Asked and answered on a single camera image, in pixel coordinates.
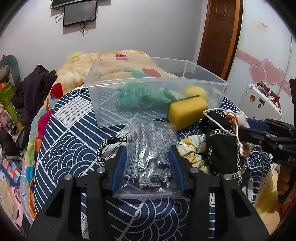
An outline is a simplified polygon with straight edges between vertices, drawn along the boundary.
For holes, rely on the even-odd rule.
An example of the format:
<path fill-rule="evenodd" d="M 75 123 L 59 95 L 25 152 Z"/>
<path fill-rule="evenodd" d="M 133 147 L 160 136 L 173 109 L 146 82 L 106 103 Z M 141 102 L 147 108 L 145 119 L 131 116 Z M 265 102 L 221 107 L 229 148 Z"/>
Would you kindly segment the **floral yellow scrunchie cloth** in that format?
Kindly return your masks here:
<path fill-rule="evenodd" d="M 202 157 L 206 151 L 206 136 L 205 135 L 192 135 L 188 136 L 177 144 L 177 149 L 181 157 L 186 158 L 192 167 L 198 168 L 201 171 L 208 173 L 209 165 Z"/>

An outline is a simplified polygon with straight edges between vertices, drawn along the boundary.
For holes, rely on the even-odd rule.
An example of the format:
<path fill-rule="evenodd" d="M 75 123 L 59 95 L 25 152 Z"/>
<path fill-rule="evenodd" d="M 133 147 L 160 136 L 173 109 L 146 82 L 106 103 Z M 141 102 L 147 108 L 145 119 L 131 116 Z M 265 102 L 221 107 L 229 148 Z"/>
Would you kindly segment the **yellow rectangular sponge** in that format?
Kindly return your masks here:
<path fill-rule="evenodd" d="M 208 102 L 199 96 L 171 101 L 168 105 L 168 122 L 177 131 L 182 130 L 199 121 L 208 107 Z"/>

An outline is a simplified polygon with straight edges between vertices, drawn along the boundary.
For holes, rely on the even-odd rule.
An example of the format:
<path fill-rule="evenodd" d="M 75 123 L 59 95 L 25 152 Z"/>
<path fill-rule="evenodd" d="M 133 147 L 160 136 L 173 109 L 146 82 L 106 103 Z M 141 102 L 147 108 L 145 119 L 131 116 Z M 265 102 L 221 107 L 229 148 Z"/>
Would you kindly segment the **grey cloth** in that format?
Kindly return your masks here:
<path fill-rule="evenodd" d="M 177 197 L 184 192 L 177 163 L 175 127 L 161 121 L 135 121 L 115 168 L 112 193 L 121 199 Z"/>

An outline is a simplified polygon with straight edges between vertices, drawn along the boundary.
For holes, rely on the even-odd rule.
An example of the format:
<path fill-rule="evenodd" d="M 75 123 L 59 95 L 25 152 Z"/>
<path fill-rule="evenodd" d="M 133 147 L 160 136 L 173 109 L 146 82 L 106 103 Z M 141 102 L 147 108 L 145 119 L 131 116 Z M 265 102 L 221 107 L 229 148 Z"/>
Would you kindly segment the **green knitted soft item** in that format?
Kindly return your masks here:
<path fill-rule="evenodd" d="M 167 109 L 171 101 L 177 100 L 168 89 L 155 90 L 142 83 L 128 83 L 118 89 L 118 99 L 114 105 L 117 109 Z"/>

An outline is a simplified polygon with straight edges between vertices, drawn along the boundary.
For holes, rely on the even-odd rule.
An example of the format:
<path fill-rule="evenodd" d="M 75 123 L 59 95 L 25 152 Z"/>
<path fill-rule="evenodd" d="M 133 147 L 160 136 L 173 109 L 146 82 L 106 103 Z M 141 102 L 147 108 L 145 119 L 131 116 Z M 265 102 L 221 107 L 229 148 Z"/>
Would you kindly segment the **yellow round sponge ball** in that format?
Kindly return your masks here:
<path fill-rule="evenodd" d="M 201 88 L 199 86 L 193 85 L 186 89 L 185 92 L 186 97 L 193 97 L 193 96 L 199 96 L 205 100 L 208 99 L 208 94 L 204 88 Z"/>

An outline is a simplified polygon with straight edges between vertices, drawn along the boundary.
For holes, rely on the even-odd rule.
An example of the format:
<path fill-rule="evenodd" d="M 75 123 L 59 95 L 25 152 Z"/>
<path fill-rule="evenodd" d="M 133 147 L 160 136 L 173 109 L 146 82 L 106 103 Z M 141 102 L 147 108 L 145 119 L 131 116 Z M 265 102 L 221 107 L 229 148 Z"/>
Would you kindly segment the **navy patterned bedspread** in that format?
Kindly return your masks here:
<path fill-rule="evenodd" d="M 65 175 L 85 176 L 99 167 L 98 145 L 113 136 L 125 136 L 128 125 L 100 128 L 86 88 L 73 90 L 56 101 L 37 157 L 34 178 L 35 213 L 39 214 Z M 115 240 L 181 240 L 187 199 L 107 199 Z"/>

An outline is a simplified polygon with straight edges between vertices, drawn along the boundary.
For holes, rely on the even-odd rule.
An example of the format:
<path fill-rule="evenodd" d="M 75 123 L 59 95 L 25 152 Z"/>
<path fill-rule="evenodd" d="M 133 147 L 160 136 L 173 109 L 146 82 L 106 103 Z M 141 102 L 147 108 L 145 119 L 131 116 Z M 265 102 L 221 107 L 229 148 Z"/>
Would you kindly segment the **brown wooden door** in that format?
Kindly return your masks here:
<path fill-rule="evenodd" d="M 236 53 L 242 24 L 243 1 L 211 0 L 197 64 L 226 80 Z"/>

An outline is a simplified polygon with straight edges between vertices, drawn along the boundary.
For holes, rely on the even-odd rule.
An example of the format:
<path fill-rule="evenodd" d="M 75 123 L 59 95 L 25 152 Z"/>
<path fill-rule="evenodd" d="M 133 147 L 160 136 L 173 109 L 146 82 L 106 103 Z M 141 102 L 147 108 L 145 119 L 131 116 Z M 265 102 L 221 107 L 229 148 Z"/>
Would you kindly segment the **dark purple clothing pile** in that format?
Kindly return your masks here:
<path fill-rule="evenodd" d="M 54 70 L 48 71 L 42 65 L 37 65 L 16 87 L 11 102 L 22 121 L 28 123 L 34 119 L 56 80 Z"/>

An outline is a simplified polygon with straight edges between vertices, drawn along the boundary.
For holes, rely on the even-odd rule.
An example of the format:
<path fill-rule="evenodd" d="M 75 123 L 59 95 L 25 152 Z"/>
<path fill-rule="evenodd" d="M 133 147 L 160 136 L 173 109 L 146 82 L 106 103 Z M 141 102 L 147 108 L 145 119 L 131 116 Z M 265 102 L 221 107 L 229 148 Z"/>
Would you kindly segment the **clear plastic storage box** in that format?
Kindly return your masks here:
<path fill-rule="evenodd" d="M 84 82 L 99 127 L 133 120 L 165 119 L 171 101 L 205 96 L 210 108 L 222 102 L 228 83 L 188 60 L 159 57 L 96 59 Z"/>

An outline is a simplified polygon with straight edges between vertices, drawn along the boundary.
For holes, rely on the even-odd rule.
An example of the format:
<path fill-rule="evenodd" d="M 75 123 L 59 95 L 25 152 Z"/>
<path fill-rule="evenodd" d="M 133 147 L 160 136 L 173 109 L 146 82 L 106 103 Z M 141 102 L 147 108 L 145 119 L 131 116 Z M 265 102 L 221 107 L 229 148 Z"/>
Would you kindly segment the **beige fleece blanket colourful squares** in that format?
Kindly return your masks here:
<path fill-rule="evenodd" d="M 23 164 L 20 187 L 21 204 L 25 210 L 26 218 L 30 223 L 36 218 L 35 198 L 33 194 L 33 184 L 35 176 L 35 167 L 40 150 L 42 138 L 53 109 L 57 102 L 72 90 L 84 87 L 85 79 L 97 59 L 112 59 L 120 63 L 127 62 L 133 57 L 143 60 L 145 63 L 132 63 L 126 66 L 138 70 L 141 74 L 147 74 L 149 77 L 176 77 L 176 75 L 158 67 L 152 62 L 151 57 L 138 50 L 121 50 L 113 52 L 98 52 L 73 54 L 67 62 L 57 71 L 57 80 L 53 83 L 50 92 L 45 100 L 41 101 L 41 107 L 31 123 L 29 142 L 25 153 L 25 163 Z"/>

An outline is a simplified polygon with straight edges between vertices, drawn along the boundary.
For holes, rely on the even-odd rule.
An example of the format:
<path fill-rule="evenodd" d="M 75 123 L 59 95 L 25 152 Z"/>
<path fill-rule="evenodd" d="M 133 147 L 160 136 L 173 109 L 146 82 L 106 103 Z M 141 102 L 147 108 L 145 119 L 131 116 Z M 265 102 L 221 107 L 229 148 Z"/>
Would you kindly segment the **grey green plush toy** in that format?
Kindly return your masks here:
<path fill-rule="evenodd" d="M 18 62 L 13 55 L 7 55 L 1 59 L 1 83 L 6 79 L 14 87 L 21 83 Z"/>

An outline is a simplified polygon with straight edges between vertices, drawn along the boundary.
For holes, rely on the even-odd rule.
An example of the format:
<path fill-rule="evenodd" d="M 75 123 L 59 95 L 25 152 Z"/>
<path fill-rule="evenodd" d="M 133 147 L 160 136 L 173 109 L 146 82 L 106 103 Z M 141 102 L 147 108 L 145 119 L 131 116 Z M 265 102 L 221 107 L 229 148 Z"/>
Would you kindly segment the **small wall monitor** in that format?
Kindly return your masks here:
<path fill-rule="evenodd" d="M 97 1 L 80 1 L 64 8 L 63 26 L 96 20 Z"/>

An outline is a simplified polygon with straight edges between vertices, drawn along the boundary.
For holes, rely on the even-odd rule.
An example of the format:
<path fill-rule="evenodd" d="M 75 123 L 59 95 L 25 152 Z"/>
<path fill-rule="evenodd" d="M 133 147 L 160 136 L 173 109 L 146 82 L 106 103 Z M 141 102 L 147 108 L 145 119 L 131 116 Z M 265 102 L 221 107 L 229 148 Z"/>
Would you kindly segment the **large wall television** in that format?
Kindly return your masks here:
<path fill-rule="evenodd" d="M 73 4 L 81 0 L 51 0 L 51 8 L 56 9 L 58 7 L 66 6 L 68 4 Z"/>

